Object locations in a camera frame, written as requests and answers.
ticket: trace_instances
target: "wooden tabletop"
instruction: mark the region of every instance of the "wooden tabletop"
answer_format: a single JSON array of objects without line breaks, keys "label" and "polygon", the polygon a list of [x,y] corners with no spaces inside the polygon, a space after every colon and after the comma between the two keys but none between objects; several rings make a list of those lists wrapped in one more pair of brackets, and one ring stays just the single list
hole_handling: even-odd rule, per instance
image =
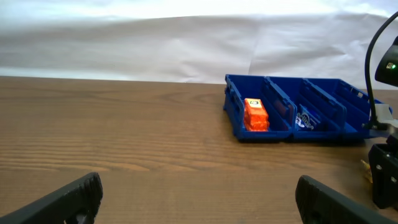
[{"label": "wooden tabletop", "polygon": [[[303,174],[377,210],[373,139],[243,144],[224,85],[0,77],[0,216],[99,172],[101,223],[301,223]],[[398,91],[375,91],[398,110]],[[398,212],[380,210],[398,221]]]}]

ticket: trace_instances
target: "white backdrop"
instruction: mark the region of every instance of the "white backdrop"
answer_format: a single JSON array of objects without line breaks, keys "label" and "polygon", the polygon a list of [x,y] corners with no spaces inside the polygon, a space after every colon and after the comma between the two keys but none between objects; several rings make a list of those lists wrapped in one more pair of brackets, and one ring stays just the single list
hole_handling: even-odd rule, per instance
[{"label": "white backdrop", "polygon": [[[395,0],[3,0],[0,74],[224,83],[233,73],[364,88],[368,44],[396,11]],[[372,74],[397,35],[395,21]]]}]

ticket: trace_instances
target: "white label on orange package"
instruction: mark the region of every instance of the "white label on orange package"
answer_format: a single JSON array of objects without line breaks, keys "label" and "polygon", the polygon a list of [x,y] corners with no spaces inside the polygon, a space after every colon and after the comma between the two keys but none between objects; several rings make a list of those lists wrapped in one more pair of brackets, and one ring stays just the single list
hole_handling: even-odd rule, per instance
[{"label": "white label on orange package", "polygon": [[261,106],[261,100],[249,99],[248,101],[249,101],[250,107],[253,107],[253,108],[262,108],[262,106]]}]

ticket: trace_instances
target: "wrinkled white fabric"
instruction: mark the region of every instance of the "wrinkled white fabric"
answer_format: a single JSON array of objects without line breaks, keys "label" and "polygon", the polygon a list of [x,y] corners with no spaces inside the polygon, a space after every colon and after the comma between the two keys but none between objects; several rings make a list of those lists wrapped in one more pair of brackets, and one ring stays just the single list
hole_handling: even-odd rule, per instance
[{"label": "wrinkled white fabric", "polygon": [[[224,83],[233,73],[364,88],[368,44],[396,10],[391,0],[5,0],[0,74]],[[372,74],[397,35],[394,21]]]}]

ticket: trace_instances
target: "blue package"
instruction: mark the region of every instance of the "blue package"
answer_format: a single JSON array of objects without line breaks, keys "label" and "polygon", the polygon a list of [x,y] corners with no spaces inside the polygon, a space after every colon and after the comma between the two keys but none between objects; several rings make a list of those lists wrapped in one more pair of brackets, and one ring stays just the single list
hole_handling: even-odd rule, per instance
[{"label": "blue package", "polygon": [[314,131],[320,127],[321,117],[312,110],[307,109],[303,105],[298,105],[298,113],[296,116],[296,129],[300,131]]}]

